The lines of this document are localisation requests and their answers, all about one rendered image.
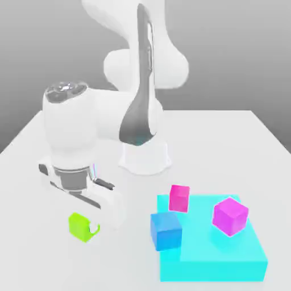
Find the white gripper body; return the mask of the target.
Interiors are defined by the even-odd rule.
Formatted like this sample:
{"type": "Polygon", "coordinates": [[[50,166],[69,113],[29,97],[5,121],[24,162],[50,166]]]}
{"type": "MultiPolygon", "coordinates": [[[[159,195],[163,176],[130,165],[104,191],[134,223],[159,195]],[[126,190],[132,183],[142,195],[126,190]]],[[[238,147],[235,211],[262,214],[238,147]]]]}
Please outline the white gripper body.
{"type": "Polygon", "coordinates": [[[67,212],[79,213],[93,226],[105,225],[119,228],[124,222],[123,196],[114,188],[108,189],[86,178],[85,189],[78,191],[64,190],[60,178],[42,175],[43,186],[67,212]]]}

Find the small green cube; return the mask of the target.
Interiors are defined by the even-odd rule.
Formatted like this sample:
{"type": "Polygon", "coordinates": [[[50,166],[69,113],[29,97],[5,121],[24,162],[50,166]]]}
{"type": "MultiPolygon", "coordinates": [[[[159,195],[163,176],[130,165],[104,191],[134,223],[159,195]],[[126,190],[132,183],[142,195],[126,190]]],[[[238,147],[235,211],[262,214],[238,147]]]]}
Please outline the small green cube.
{"type": "Polygon", "coordinates": [[[70,215],[69,219],[69,232],[79,239],[80,241],[86,243],[96,234],[91,234],[89,231],[90,220],[79,213],[73,213],[70,215]]]}

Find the small blue cube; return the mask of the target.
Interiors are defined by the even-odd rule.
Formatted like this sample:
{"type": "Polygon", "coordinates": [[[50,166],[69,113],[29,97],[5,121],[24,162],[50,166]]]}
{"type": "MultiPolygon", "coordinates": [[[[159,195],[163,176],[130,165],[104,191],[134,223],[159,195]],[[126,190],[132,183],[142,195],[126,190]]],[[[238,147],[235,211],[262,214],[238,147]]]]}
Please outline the small blue cube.
{"type": "Polygon", "coordinates": [[[176,213],[154,213],[150,219],[151,238],[156,251],[181,247],[182,225],[176,213]]]}

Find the small pink cube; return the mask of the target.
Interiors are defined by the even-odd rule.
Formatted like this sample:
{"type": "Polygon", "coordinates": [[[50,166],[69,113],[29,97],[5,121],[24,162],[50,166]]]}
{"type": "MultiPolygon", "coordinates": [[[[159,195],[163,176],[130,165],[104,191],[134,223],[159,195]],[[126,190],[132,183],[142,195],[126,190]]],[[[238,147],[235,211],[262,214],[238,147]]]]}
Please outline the small pink cube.
{"type": "Polygon", "coordinates": [[[190,187],[172,185],[169,194],[169,210],[187,213],[189,207],[190,187]]]}

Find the small purple cube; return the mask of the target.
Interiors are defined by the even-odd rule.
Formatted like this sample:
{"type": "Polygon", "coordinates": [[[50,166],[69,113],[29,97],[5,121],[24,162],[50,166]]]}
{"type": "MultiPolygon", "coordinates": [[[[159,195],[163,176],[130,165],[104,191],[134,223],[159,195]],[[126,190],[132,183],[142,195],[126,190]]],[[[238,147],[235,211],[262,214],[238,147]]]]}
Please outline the small purple cube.
{"type": "Polygon", "coordinates": [[[249,208],[228,197],[214,206],[212,224],[228,237],[245,228],[249,208]]]}

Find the large cyan box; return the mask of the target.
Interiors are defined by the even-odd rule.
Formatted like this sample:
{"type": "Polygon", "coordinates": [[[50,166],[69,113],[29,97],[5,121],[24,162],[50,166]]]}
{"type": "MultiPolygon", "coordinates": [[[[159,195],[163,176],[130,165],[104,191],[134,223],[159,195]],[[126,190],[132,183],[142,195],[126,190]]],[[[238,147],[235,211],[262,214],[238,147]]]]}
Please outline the large cyan box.
{"type": "Polygon", "coordinates": [[[181,247],[160,252],[162,282],[261,282],[268,259],[251,224],[232,237],[212,224],[221,194],[189,197],[188,213],[178,213],[181,247]]]}

